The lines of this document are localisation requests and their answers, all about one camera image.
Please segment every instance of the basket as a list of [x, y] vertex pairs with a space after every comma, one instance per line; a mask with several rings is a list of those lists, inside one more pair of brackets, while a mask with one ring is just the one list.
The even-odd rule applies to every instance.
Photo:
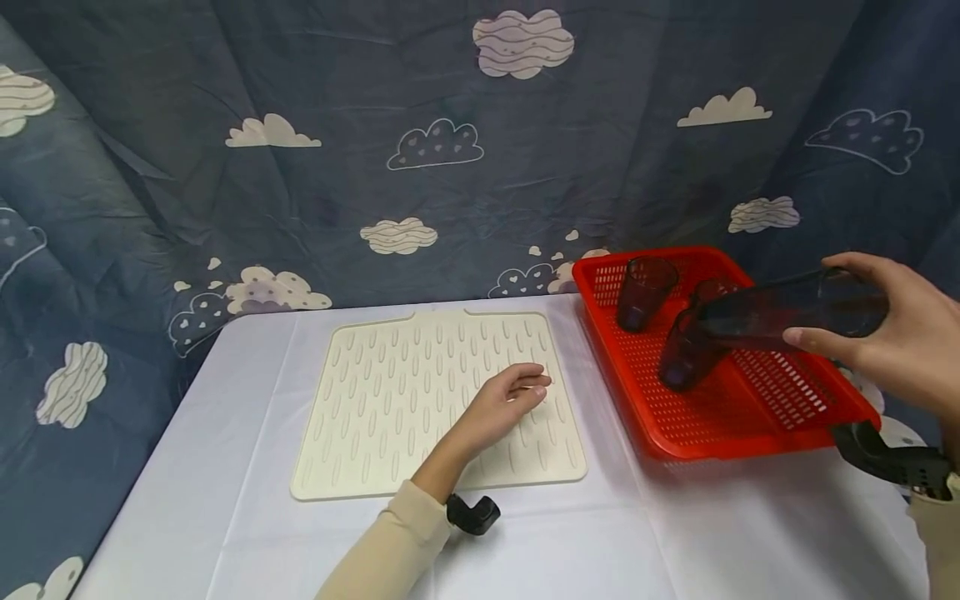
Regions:
[[[627, 262], [659, 256], [680, 273], [663, 307], [641, 333], [616, 324]], [[684, 394], [657, 377], [660, 352], [677, 314], [703, 279], [750, 278], [725, 254], [707, 247], [668, 248], [585, 258], [573, 266], [583, 318], [638, 453], [661, 461], [736, 459], [833, 445], [833, 425], [879, 415], [828, 360], [805, 352], [734, 350]]]

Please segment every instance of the black wristband device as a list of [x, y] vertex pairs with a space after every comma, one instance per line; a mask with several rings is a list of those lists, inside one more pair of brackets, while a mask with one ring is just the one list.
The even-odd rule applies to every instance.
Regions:
[[446, 520], [472, 536], [482, 536], [500, 518], [500, 507], [489, 496], [480, 498], [476, 506], [452, 493], [446, 500]]
[[830, 429], [844, 460], [891, 483], [922, 491], [938, 500], [951, 500], [947, 478], [953, 465], [937, 448], [888, 446], [868, 420]]

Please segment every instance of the beige sleeve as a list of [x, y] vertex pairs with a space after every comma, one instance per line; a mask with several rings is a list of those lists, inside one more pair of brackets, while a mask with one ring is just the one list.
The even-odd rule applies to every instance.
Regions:
[[960, 600], [960, 477], [948, 480], [953, 500], [913, 495], [910, 515], [926, 544], [930, 600]]
[[403, 600], [449, 537], [446, 508], [404, 481], [315, 600]]

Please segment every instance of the white tablecloth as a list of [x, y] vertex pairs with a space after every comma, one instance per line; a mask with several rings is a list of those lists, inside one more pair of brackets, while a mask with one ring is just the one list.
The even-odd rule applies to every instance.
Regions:
[[[888, 484], [833, 450], [667, 468], [638, 461], [576, 315], [579, 297], [251, 316], [210, 352], [76, 600], [311, 600], [385, 498], [300, 503], [289, 482], [333, 330], [465, 307], [547, 316], [589, 471], [495, 490], [412, 598], [903, 600], [923, 546]], [[474, 501], [479, 493], [465, 494]]]

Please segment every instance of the cup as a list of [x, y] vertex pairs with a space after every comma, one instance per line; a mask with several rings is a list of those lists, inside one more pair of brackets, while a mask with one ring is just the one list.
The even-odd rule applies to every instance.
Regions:
[[699, 308], [711, 300], [716, 300], [739, 289], [740, 285], [729, 279], [720, 277], [704, 279], [693, 288], [693, 293], [690, 294], [690, 308]]
[[697, 310], [677, 315], [660, 354], [657, 375], [674, 392], [686, 392], [707, 376], [729, 350], [715, 344], [697, 325]]
[[697, 319], [718, 344], [788, 352], [796, 350], [783, 341], [788, 327], [820, 327], [862, 338], [880, 327], [889, 309], [889, 300], [874, 284], [831, 268], [705, 302]]
[[669, 261], [656, 256], [639, 256], [628, 262], [616, 303], [616, 324], [624, 331], [642, 331], [679, 278]]

